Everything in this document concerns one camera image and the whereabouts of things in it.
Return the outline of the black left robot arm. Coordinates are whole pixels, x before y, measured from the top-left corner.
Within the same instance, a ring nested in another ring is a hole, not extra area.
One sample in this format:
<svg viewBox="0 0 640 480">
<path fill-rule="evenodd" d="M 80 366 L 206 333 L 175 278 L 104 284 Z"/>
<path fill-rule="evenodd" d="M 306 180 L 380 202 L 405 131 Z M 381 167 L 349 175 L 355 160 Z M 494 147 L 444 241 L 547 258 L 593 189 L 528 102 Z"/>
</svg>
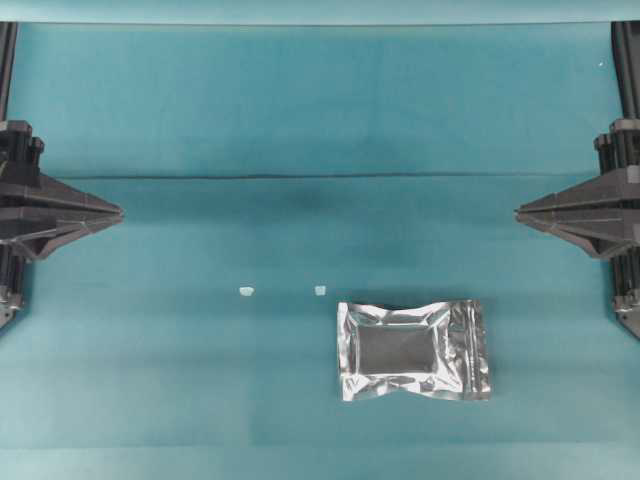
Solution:
<svg viewBox="0 0 640 480">
<path fill-rule="evenodd" d="M 24 305 L 29 263 L 123 220 L 123 210 L 41 172 L 44 142 L 26 121 L 1 123 L 1 324 Z"/>
</svg>

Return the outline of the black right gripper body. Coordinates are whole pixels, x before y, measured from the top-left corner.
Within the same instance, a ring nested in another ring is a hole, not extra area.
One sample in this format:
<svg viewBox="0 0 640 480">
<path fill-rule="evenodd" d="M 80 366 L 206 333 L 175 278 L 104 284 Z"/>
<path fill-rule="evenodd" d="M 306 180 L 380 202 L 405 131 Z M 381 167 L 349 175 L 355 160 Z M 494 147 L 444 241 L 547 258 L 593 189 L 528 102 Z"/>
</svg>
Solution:
<svg viewBox="0 0 640 480">
<path fill-rule="evenodd" d="M 632 173 L 632 180 L 639 181 L 639 119 L 620 118 L 609 127 L 609 132 L 598 135 L 593 146 L 598 154 L 600 175 L 610 171 L 624 169 Z M 639 246 L 639 188 L 629 199 L 609 202 L 606 208 L 619 208 L 623 212 L 632 212 L 632 240 L 601 240 L 599 245 L 604 259 L 612 259 L 632 247 Z"/>
</svg>

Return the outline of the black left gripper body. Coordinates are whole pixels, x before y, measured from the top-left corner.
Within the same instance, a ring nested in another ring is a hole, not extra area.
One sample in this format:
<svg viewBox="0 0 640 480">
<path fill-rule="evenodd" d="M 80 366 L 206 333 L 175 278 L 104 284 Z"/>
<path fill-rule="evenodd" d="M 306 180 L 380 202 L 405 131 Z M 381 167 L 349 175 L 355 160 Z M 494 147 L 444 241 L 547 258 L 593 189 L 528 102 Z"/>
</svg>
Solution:
<svg viewBox="0 0 640 480">
<path fill-rule="evenodd" d="M 26 121 L 1 122 L 1 239 L 42 240 L 46 206 L 39 158 L 44 142 Z"/>
</svg>

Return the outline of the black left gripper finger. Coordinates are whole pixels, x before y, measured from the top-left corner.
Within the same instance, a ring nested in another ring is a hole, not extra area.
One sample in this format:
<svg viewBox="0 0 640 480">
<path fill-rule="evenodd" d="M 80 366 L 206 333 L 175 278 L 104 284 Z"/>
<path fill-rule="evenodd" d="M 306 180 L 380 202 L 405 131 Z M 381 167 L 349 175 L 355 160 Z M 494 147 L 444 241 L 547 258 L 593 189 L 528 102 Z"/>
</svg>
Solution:
<svg viewBox="0 0 640 480">
<path fill-rule="evenodd" d="M 54 251 L 83 237 L 96 234 L 123 221 L 122 217 L 107 220 L 84 221 L 73 226 L 65 226 L 52 232 L 38 234 L 33 238 L 18 238 L 9 242 L 12 254 L 27 261 L 41 261 Z"/>
<path fill-rule="evenodd" d="M 38 208 L 38 216 L 42 219 L 54 219 L 68 212 L 123 216 L 123 210 L 119 206 L 45 174 L 39 175 L 37 187 L 29 188 L 29 206 Z"/>
</svg>

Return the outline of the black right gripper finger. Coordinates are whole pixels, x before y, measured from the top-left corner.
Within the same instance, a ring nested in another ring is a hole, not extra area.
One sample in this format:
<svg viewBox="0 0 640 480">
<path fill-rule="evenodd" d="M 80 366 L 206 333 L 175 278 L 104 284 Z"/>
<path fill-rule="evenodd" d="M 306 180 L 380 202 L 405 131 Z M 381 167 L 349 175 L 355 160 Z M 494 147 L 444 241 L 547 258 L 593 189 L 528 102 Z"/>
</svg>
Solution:
<svg viewBox="0 0 640 480">
<path fill-rule="evenodd" d="M 597 238 L 593 234 L 575 233 L 554 223 L 535 220 L 529 214 L 515 214 L 517 222 L 544 234 L 552 235 L 582 249 L 591 258 L 613 258 L 625 252 L 623 241 Z"/>
<path fill-rule="evenodd" d="M 620 220 L 624 210 L 622 201 L 628 200 L 628 181 L 625 177 L 596 177 L 560 192 L 551 193 L 515 210 L 517 220 Z"/>
</svg>

